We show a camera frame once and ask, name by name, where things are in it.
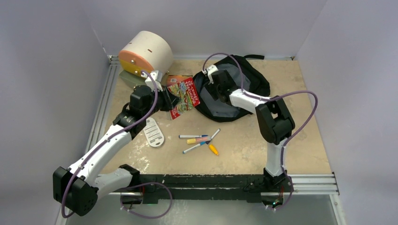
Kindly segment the black student backpack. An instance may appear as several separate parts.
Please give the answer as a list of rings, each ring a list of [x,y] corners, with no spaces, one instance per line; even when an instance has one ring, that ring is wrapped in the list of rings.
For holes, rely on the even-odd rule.
[[[270,95],[268,80],[247,61],[248,59],[264,60],[265,56],[257,54],[246,56],[232,55],[214,64],[218,70],[226,71],[230,75],[230,79],[234,81],[234,84],[226,77],[222,79],[222,81],[227,82],[226,84],[210,84],[210,80],[203,72],[198,72],[193,77],[200,101],[195,106],[195,109],[199,113],[215,122],[232,122],[250,114],[250,112],[222,102],[222,100],[226,100],[227,98],[222,97],[220,94],[231,94],[233,91],[243,87],[244,90],[256,95],[264,97]],[[214,99],[212,94],[219,94],[219,98]]]

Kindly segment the red colourful booklet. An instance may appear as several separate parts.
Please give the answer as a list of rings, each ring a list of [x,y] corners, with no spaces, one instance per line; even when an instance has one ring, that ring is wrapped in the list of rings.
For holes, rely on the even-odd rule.
[[[181,99],[179,104],[173,110],[169,111],[172,120],[200,104],[199,94],[197,93],[193,78],[188,78],[167,88],[172,94]]]

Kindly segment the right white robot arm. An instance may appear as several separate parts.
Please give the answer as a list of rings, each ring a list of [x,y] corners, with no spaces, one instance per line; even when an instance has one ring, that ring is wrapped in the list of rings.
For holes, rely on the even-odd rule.
[[[260,134],[267,142],[267,161],[263,184],[270,191],[281,186],[287,175],[284,169],[284,143],[295,128],[295,122],[282,99],[273,100],[238,87],[226,70],[207,72],[205,87],[215,100],[244,109],[257,117]]]

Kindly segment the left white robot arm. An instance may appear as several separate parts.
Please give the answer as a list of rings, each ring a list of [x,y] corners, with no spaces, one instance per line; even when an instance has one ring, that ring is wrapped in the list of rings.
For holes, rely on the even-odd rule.
[[[62,216],[69,218],[65,209],[84,216],[105,195],[119,189],[133,192],[143,186],[140,172],[129,165],[121,165],[105,175],[100,172],[144,129],[148,117],[157,111],[172,110],[180,100],[165,86],[160,90],[137,86],[100,141],[68,168],[60,166],[54,171],[53,195],[61,204]]]

